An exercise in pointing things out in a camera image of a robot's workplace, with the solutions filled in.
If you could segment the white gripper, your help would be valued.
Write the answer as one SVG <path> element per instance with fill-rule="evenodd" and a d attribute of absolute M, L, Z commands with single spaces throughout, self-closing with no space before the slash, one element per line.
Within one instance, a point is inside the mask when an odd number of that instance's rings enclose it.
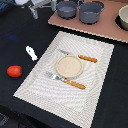
<path fill-rule="evenodd" d="M 54 2 L 52 0 L 15 0 L 17 5 L 26 5 L 31 7 L 31 13 L 34 19 L 38 19 L 37 8 L 41 7 L 54 7 Z"/>

